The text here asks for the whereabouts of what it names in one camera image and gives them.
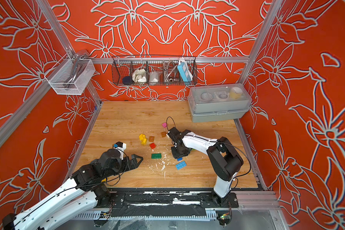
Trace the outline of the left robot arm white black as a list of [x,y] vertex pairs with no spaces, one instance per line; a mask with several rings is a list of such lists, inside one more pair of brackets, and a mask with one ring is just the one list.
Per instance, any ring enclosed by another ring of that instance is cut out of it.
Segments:
[[19,213],[10,213],[2,220],[5,230],[34,230],[49,217],[50,214],[65,207],[74,198],[86,194],[98,193],[106,190],[103,180],[110,176],[121,175],[137,169],[143,158],[132,154],[131,157],[123,157],[120,149],[109,149],[99,159],[84,165],[75,171],[57,190],[46,198]]

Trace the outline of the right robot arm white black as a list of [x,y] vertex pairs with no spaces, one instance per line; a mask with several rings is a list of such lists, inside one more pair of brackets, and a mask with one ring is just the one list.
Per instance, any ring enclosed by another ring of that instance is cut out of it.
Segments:
[[176,127],[171,128],[167,135],[172,140],[171,151],[175,159],[188,156],[194,149],[209,157],[217,175],[212,201],[218,207],[227,205],[232,182],[244,164],[236,148],[225,137],[209,139],[190,130],[181,132]]

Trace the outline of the dark green lego plate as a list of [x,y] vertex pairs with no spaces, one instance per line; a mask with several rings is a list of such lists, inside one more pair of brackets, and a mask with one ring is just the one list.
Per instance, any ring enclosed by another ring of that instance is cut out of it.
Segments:
[[161,153],[153,153],[151,155],[152,159],[161,159],[162,158],[162,154]]

